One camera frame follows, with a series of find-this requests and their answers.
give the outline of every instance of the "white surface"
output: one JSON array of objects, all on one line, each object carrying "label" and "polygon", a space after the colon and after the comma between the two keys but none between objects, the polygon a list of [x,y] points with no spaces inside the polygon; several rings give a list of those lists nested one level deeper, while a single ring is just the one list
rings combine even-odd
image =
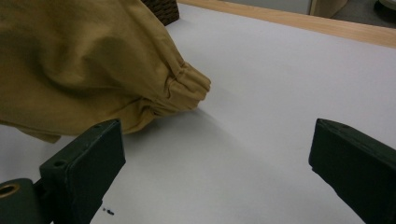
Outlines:
[{"label": "white surface", "polygon": [[267,7],[276,10],[309,14],[312,0],[223,0],[254,7]]},{"label": "white surface", "polygon": [[[179,6],[168,26],[212,79],[200,108],[124,137],[92,223],[363,223],[308,165],[317,118],[396,148],[396,49]],[[49,145],[0,127],[0,182],[37,180]]]}]

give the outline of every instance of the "gathered fabric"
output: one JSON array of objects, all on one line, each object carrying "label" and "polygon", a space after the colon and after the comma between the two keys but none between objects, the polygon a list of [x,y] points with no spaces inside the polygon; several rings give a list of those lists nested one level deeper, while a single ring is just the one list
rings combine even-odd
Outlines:
[{"label": "gathered fabric", "polygon": [[188,111],[210,80],[140,0],[0,2],[0,123],[48,142]]}]

